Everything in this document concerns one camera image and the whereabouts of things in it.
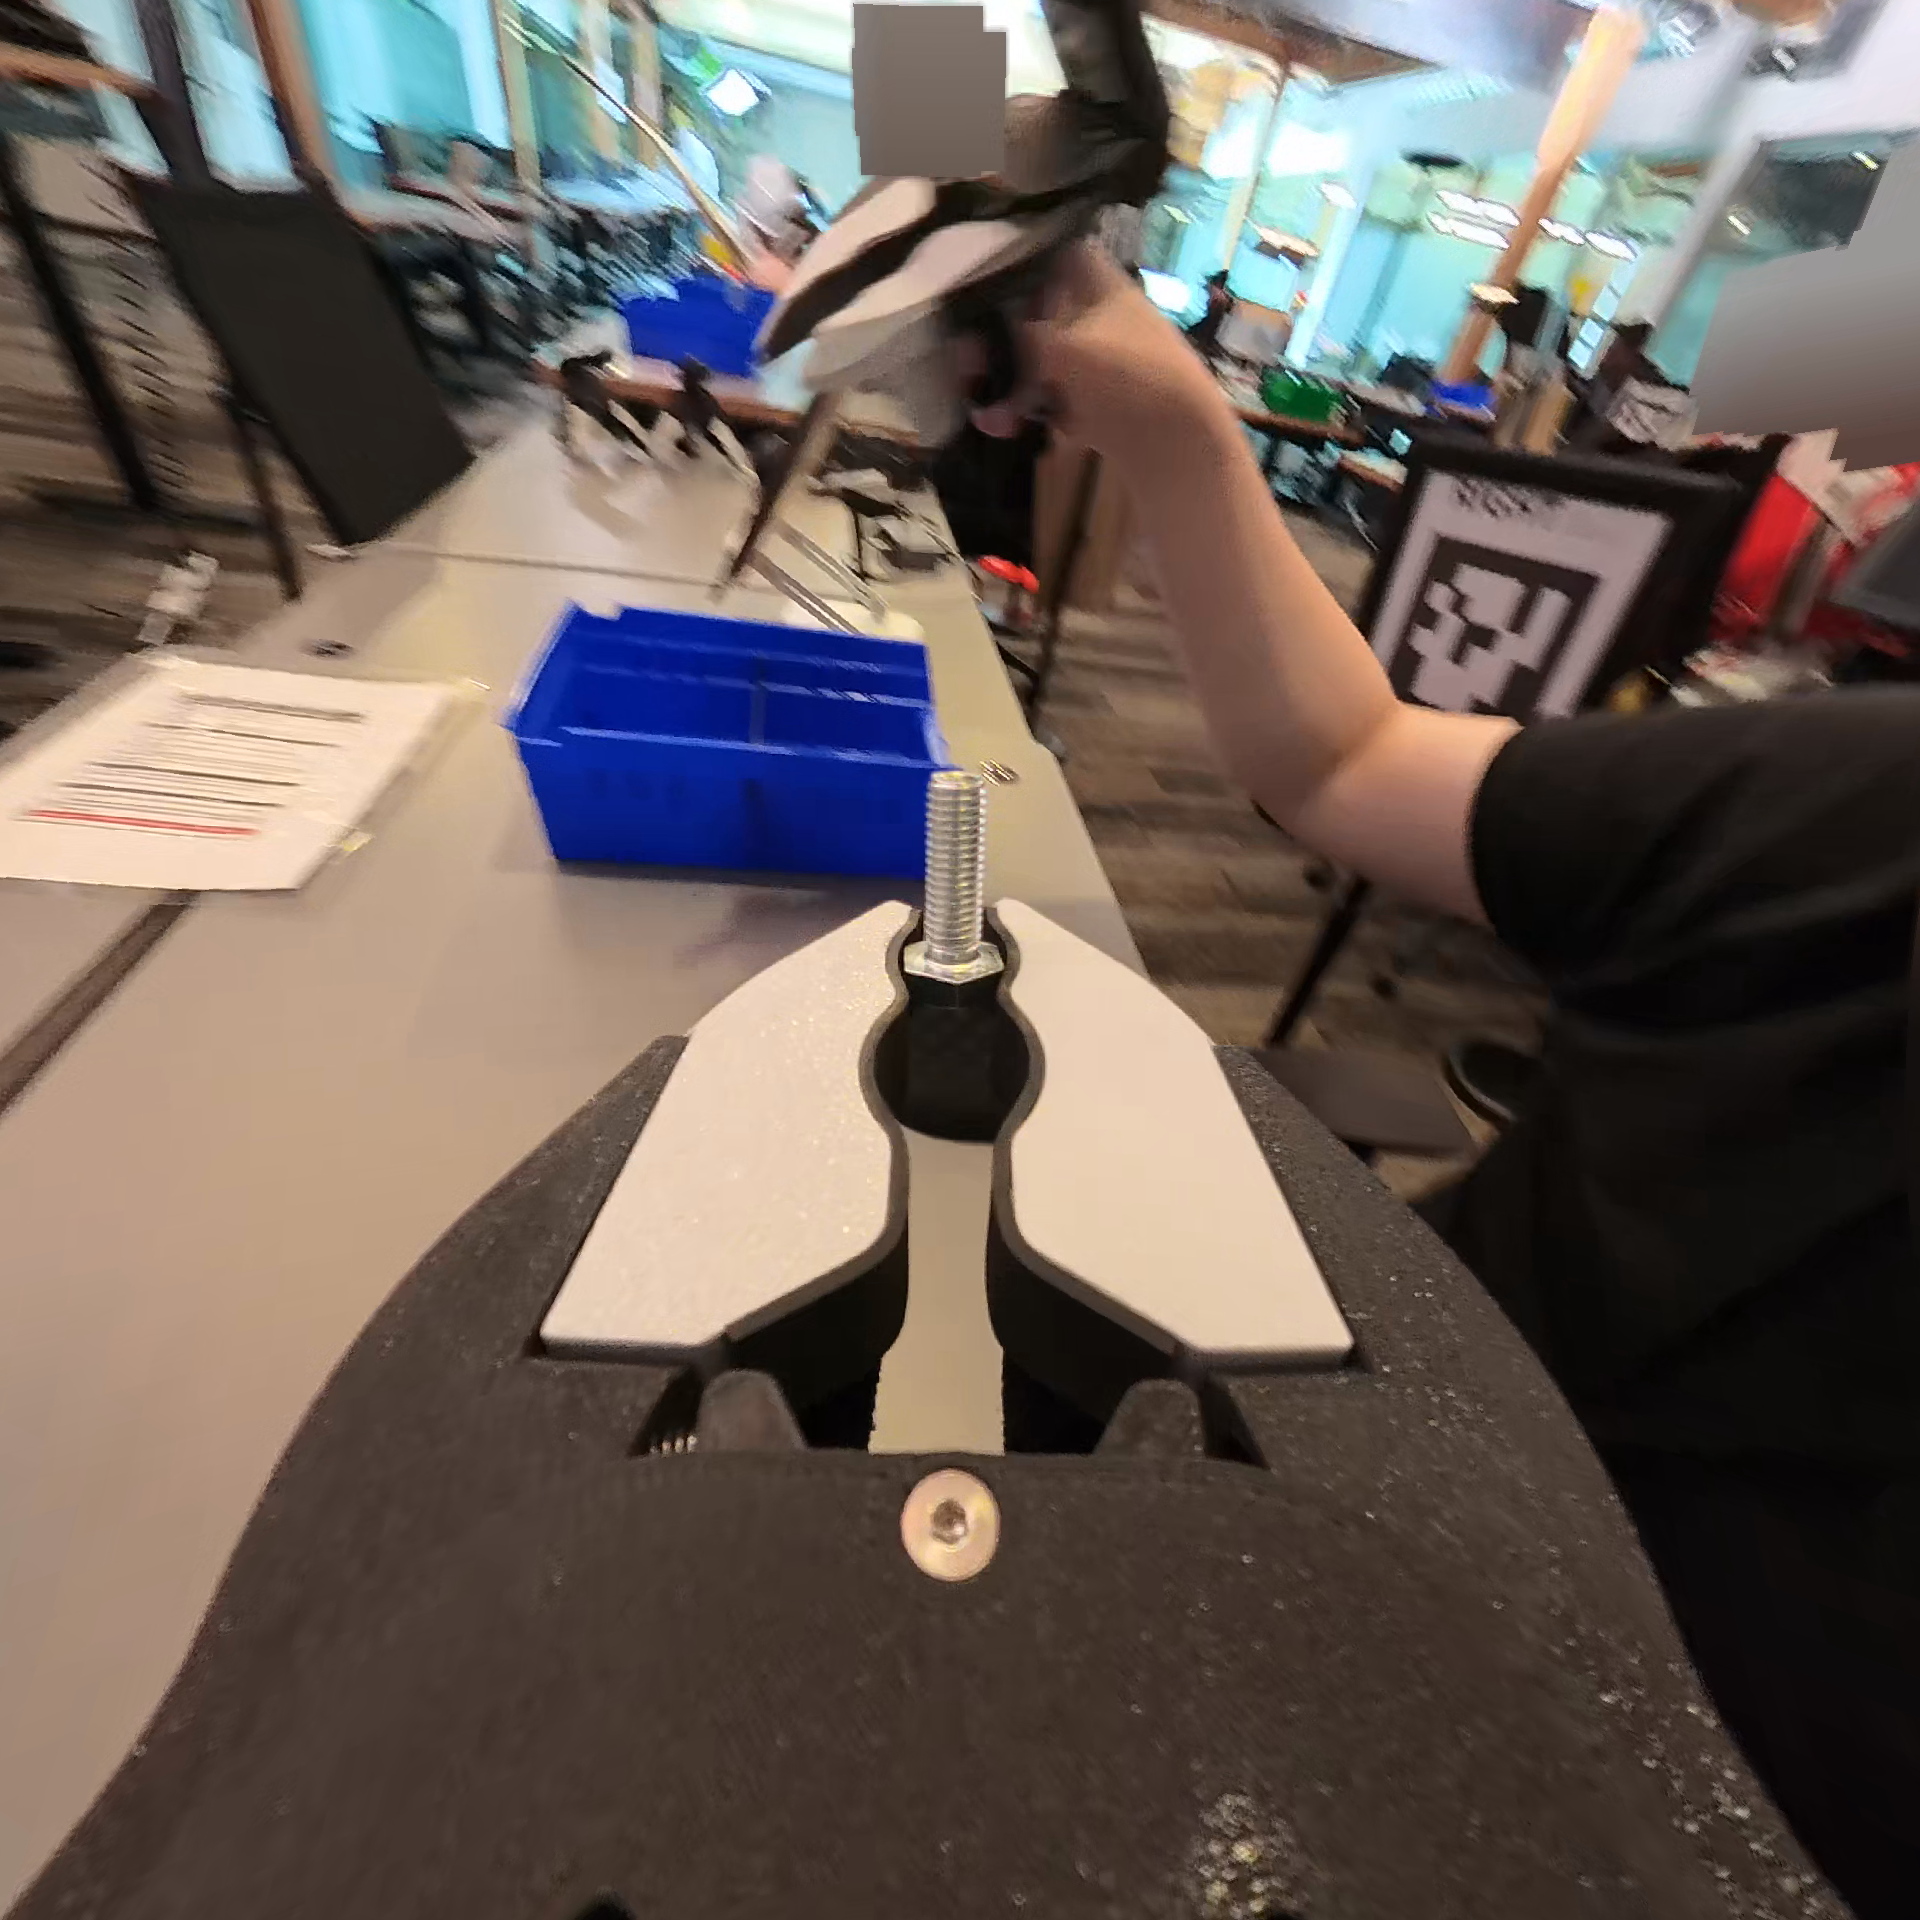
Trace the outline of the silver hex bolt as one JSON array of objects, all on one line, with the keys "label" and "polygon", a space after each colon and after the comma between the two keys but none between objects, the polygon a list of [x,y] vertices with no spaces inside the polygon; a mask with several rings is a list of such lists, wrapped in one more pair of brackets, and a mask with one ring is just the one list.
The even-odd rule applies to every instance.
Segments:
[{"label": "silver hex bolt", "polygon": [[902,944],[902,974],[930,987],[976,987],[1003,970],[986,936],[986,778],[930,778],[930,849],[920,849],[920,936]]}]

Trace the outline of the person's right hand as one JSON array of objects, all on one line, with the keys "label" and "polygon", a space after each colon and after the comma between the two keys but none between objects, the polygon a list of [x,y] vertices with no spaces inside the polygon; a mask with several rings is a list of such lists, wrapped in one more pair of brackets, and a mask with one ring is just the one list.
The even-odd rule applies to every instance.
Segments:
[{"label": "person's right hand", "polygon": [[1055,420],[1141,490],[1215,490],[1241,451],[1204,361],[1096,244],[1055,260],[1041,302],[1018,319],[1018,384],[968,420],[999,438]]}]

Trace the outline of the small blue storage bin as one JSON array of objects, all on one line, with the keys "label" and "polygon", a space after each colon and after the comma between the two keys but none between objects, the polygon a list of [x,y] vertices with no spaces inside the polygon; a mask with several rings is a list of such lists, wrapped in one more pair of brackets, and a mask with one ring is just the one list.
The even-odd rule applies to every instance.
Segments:
[{"label": "small blue storage bin", "polygon": [[650,361],[704,361],[706,375],[748,383],[761,369],[761,325],[775,313],[775,290],[729,271],[692,271],[650,290],[617,300],[617,319],[630,359]]}]

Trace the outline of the red cabinet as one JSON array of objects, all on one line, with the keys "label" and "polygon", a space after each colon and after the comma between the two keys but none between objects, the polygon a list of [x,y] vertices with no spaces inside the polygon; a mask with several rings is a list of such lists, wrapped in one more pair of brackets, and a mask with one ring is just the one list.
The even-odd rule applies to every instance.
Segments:
[{"label": "red cabinet", "polygon": [[1763,635],[1796,635],[1831,652],[1902,652],[1888,627],[1846,614],[1839,592],[1913,503],[1913,479],[1913,465],[1846,471],[1823,501],[1806,501],[1790,474],[1770,474],[1719,579],[1714,640],[1746,652]]}]

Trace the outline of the black white marker board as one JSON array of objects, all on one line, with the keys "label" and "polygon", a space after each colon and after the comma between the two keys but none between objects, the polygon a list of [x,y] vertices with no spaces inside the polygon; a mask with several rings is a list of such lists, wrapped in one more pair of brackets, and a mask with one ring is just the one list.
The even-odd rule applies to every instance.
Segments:
[{"label": "black white marker board", "polygon": [[1770,471],[1779,438],[1598,456],[1429,434],[1354,627],[1409,709],[1513,728],[1604,709],[1714,635]]}]

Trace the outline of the person's right forearm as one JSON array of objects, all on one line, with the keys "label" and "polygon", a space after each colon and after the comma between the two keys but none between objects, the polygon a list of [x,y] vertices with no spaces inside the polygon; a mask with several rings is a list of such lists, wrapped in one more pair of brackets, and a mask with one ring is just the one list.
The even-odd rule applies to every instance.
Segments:
[{"label": "person's right forearm", "polygon": [[1219,394],[1063,399],[1063,428],[1118,471],[1215,747],[1252,809],[1379,893],[1486,924],[1466,827],[1513,728],[1399,702]]}]

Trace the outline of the black standing panel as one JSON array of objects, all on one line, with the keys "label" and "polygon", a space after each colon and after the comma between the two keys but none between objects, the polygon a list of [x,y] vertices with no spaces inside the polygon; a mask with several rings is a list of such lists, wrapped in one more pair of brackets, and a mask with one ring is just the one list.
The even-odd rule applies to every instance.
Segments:
[{"label": "black standing panel", "polygon": [[335,198],[145,174],[127,198],[339,550],[388,542],[471,474],[478,451]]}]

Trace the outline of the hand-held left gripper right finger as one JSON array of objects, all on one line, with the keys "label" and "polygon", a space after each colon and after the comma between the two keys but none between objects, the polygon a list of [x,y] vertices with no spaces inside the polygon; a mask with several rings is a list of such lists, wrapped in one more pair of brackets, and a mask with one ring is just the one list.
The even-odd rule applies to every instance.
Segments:
[{"label": "hand-held left gripper right finger", "polygon": [[999,899],[990,930],[1027,1047],[990,1144],[1018,1281],[1173,1369],[1343,1369],[1354,1329],[1198,1024],[1034,901]]}]

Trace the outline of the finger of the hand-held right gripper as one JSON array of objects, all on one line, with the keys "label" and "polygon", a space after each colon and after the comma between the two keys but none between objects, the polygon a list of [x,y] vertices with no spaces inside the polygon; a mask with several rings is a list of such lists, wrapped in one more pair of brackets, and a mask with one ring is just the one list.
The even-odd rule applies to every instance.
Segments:
[{"label": "finger of the hand-held right gripper", "polygon": [[886,359],[951,302],[1024,280],[1084,236],[1088,198],[999,177],[879,177],[792,265],[754,359]]},{"label": "finger of the hand-held right gripper", "polygon": [[981,394],[976,300],[841,309],[808,334],[808,384],[886,403],[920,449],[956,438]]}]

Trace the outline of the metal rod stand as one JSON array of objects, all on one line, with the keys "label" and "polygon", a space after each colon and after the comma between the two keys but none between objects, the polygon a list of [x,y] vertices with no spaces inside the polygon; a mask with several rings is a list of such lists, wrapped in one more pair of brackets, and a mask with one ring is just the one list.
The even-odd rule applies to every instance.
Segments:
[{"label": "metal rod stand", "polygon": [[775,588],[800,620],[841,635],[920,640],[912,614],[894,614],[886,592],[842,565],[825,542],[797,522],[808,479],[825,471],[842,434],[842,394],[813,394],[792,449],[775,456],[775,474],[754,496],[743,533],[729,542],[706,607],[722,614],[738,588]]}]

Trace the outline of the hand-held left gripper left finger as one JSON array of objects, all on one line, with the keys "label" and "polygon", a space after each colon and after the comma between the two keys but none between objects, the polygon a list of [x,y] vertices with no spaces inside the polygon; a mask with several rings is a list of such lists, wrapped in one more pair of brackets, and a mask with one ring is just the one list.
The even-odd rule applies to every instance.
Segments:
[{"label": "hand-held left gripper left finger", "polygon": [[886,899],[686,1037],[539,1318],[554,1354],[722,1364],[899,1252],[912,1162],[874,1050],[912,930]]}]

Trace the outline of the black and white tabletop device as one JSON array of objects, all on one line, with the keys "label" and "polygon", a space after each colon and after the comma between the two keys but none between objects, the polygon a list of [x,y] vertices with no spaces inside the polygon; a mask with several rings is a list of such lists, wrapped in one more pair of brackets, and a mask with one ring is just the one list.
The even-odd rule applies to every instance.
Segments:
[{"label": "black and white tabletop device", "polygon": [[653,428],[659,428],[668,403],[659,399],[630,399],[610,383],[610,349],[562,349],[554,361],[554,394],[556,394],[554,438],[556,438],[562,456],[580,451],[577,434],[591,420],[627,456],[659,465]]},{"label": "black and white tabletop device", "polygon": [[704,359],[676,361],[676,394],[668,399],[668,418],[676,420],[676,451],[704,456],[722,451],[738,474],[754,490],[768,479],[768,428],[748,418],[729,418],[712,394],[712,369]]}]

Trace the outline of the person's black clothing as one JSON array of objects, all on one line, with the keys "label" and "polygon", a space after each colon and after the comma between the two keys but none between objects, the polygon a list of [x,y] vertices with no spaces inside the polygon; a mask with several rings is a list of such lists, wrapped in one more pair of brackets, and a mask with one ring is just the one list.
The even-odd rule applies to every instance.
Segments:
[{"label": "person's black clothing", "polygon": [[1913,1916],[1913,689],[1513,733],[1466,849],[1549,1019],[1446,1234],[1800,1847]]}]

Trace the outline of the blue divided plastic bin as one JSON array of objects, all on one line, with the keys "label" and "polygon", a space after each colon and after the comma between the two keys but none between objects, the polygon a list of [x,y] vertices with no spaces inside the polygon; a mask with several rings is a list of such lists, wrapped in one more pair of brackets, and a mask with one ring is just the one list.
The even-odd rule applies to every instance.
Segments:
[{"label": "blue divided plastic bin", "polygon": [[562,607],[508,718],[554,862],[930,872],[930,640]]}]

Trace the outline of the printed paper sheet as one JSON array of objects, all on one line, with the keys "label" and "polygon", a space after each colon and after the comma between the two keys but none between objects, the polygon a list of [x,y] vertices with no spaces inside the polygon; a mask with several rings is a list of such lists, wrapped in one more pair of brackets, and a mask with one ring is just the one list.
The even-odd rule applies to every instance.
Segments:
[{"label": "printed paper sheet", "polygon": [[136,652],[5,743],[0,881],[295,893],[459,715],[449,686]]}]

